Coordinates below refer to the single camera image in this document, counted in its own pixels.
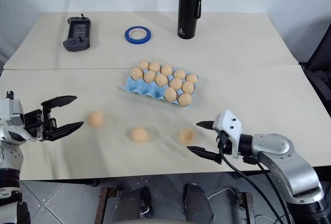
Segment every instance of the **brown egg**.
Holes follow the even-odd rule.
[[[168,84],[168,78],[163,74],[157,74],[155,77],[155,82],[160,87],[163,87]]]
[[[164,91],[164,98],[168,102],[172,102],[177,99],[177,92],[173,88],[166,88]]]
[[[149,70],[148,72],[145,73],[145,76],[144,76],[144,81],[146,83],[151,83],[153,81],[155,81],[155,72],[153,72],[152,70]]]
[[[182,107],[190,105],[191,102],[192,102],[192,97],[190,94],[187,94],[187,93],[181,94],[178,98],[178,103]]]
[[[185,71],[182,70],[182,69],[180,69],[180,70],[176,70],[176,71],[174,72],[174,77],[175,77],[175,78],[184,79],[185,76],[186,76],[186,73],[185,73]]]
[[[186,77],[186,81],[190,81],[191,83],[196,83],[198,81],[198,76],[196,74],[189,74]]]
[[[136,127],[132,130],[132,140],[136,143],[145,143],[148,140],[148,133],[143,127]]]
[[[144,73],[139,68],[133,68],[131,70],[131,77],[132,77],[132,79],[134,79],[136,81],[138,79],[143,78],[144,77]]]
[[[175,90],[180,89],[183,85],[183,82],[181,79],[174,78],[173,80],[170,81],[169,86]]]
[[[92,127],[101,127],[103,124],[103,114],[100,111],[91,112],[88,115],[87,122]]]
[[[169,65],[169,64],[163,65],[162,68],[161,68],[161,73],[166,75],[166,76],[172,75],[171,65]]]
[[[139,62],[139,64],[138,64],[138,67],[141,70],[146,70],[146,69],[148,70],[148,68],[149,68],[149,62],[147,62],[146,60],[141,60]]]
[[[161,69],[160,64],[158,62],[151,62],[149,64],[149,70],[152,70],[154,72],[158,72],[158,71],[160,71],[160,69]]]
[[[184,93],[192,94],[194,92],[194,85],[190,81],[183,83],[182,90]]]
[[[180,135],[179,135],[179,141],[182,144],[188,145],[188,144],[192,143],[193,139],[194,139],[194,132],[191,128],[182,129],[182,131],[180,132]]]

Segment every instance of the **black controller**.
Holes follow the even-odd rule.
[[[70,25],[68,38],[63,41],[63,46],[70,52],[83,51],[89,48],[89,28],[91,20],[84,17],[68,18]]]

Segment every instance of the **table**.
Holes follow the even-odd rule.
[[[201,68],[192,105],[180,108],[161,100],[126,92],[129,69],[5,70],[0,92],[11,89],[24,112],[60,95],[76,95],[68,106],[55,108],[58,125],[86,120],[100,110],[101,128],[84,124],[54,142],[21,146],[22,180],[55,180],[146,174],[229,171],[202,159],[179,143],[178,133],[193,128],[192,145],[216,151],[216,133],[195,126],[230,109],[243,123],[243,133],[279,133],[291,139],[312,166],[329,165],[331,120],[299,65],[247,68]],[[132,127],[144,126],[150,142],[129,139]],[[232,161],[241,170],[255,166]]]
[[[91,19],[91,47],[68,52],[68,17],[80,13],[41,16],[5,69],[132,68],[146,59],[199,72],[200,68],[236,68],[256,65],[294,65],[266,13],[203,13],[196,36],[177,36],[177,13],[84,13]],[[128,43],[131,26],[149,28],[152,38],[142,45]]]

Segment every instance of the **thermos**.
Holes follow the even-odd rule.
[[[197,19],[201,16],[201,0],[179,0],[178,36],[191,39],[195,34]]]

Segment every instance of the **egg carton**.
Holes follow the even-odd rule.
[[[176,70],[178,70],[178,68],[175,68],[175,67],[173,67],[172,69],[173,69],[173,73],[174,73]],[[186,74],[186,75],[185,75],[185,78],[182,79],[182,82],[183,82],[183,83],[186,82],[186,76],[189,75],[190,73],[187,72],[187,71],[185,71],[185,74]],[[166,88],[169,88],[169,83],[170,83],[170,81],[171,81],[174,77],[173,77],[173,75],[169,75],[169,76],[167,76],[167,78],[168,78],[168,84],[165,85],[165,86],[163,86],[163,87],[160,87],[159,85],[156,84],[155,81],[153,81],[153,82],[151,82],[151,83],[146,83],[146,82],[144,81],[143,78],[140,78],[140,79],[138,79],[138,80],[135,81],[134,79],[132,79],[131,76],[129,76],[129,77],[127,78],[127,80],[126,80],[126,85],[124,85],[122,88],[125,89],[125,90],[128,91],[128,92],[134,92],[134,93],[138,93],[138,94],[140,94],[140,95],[142,95],[142,96],[150,96],[150,97],[152,97],[152,98],[154,98],[154,99],[161,99],[161,100],[163,100],[163,101],[168,102],[168,101],[164,98],[164,91],[166,90]],[[192,94],[190,94],[191,97],[192,97],[192,101],[193,101],[193,98],[194,98],[194,93],[195,93],[195,89],[196,89],[196,84],[197,84],[197,83],[194,83],[194,91],[193,91]],[[176,90],[176,92],[177,92],[177,99],[178,99],[178,97],[179,97],[181,94],[184,93],[184,92],[182,91],[181,88],[178,89],[178,90]],[[177,104],[177,105],[180,106],[180,104],[178,103],[177,99],[174,100],[174,101],[168,102],[168,103],[175,103],[175,104]]]

